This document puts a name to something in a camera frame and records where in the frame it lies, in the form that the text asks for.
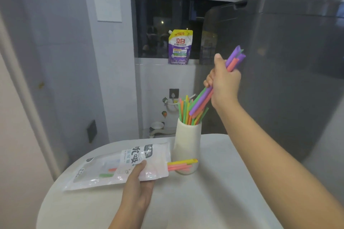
green straw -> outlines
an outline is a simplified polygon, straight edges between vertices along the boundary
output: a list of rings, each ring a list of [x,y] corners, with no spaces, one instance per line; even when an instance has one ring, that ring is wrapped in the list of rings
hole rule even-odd
[[[202,114],[202,116],[200,117],[200,121],[198,122],[198,123],[200,123],[201,121],[202,121],[202,118],[204,117],[204,115],[207,113],[207,111],[208,111],[208,107],[207,108],[205,108],[205,110],[204,110],[204,112],[203,112],[203,114]]]
[[[185,121],[187,120],[187,101],[184,101],[184,115],[183,115],[183,123],[185,124]]]
[[[191,110],[193,108],[193,106],[195,106],[195,104],[197,103],[197,101],[200,99],[200,97],[203,95],[203,93],[205,93],[205,90],[207,88],[204,87],[203,91],[200,92],[200,94],[197,96],[197,98],[194,100],[194,102],[190,105],[190,109]]]
[[[179,108],[179,119],[180,119],[180,121],[183,121],[182,120],[182,108],[180,106],[180,103],[178,103],[178,108]]]
[[[99,174],[99,177],[113,177],[114,174]]]

round table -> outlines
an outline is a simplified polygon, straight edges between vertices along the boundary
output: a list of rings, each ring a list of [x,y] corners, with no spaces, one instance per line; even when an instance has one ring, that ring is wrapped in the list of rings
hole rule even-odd
[[[67,181],[87,158],[166,141],[174,137],[114,142],[81,157],[50,188],[37,229],[107,229],[124,184],[63,191]],[[199,161],[192,175],[157,180],[142,229],[282,229],[227,135],[202,135]]]

detergent pouch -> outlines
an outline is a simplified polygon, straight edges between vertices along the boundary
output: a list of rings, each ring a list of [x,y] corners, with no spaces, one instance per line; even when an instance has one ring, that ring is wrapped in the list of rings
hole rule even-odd
[[[192,30],[173,30],[169,37],[169,64],[185,65],[189,62]]]
[[[139,175],[140,181],[154,180],[169,175],[170,144],[149,144],[87,159],[65,190],[125,183],[135,165],[147,160]]]

white cup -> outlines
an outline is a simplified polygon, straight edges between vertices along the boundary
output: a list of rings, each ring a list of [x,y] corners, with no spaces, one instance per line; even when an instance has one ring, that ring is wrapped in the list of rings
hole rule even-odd
[[[175,133],[174,147],[172,150],[172,161],[200,158],[200,134],[202,123],[197,125],[186,125],[178,118],[177,131]],[[183,175],[189,175],[196,171],[198,162],[192,164],[190,171],[178,170]]]

